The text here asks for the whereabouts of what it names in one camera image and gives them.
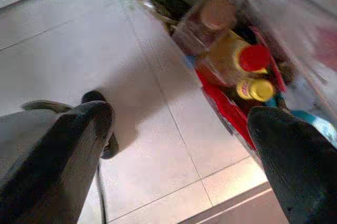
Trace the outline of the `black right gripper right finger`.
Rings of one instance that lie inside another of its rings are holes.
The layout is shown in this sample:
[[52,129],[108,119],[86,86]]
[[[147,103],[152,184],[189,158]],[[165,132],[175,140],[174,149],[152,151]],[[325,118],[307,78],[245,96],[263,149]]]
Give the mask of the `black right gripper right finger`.
[[252,108],[247,128],[288,222],[336,223],[336,148],[278,108]]

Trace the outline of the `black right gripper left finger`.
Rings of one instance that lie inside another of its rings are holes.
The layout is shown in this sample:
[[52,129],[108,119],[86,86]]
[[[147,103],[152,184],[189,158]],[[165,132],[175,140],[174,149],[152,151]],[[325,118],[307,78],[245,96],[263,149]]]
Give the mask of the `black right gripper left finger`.
[[104,101],[1,117],[1,223],[77,223],[112,131]]

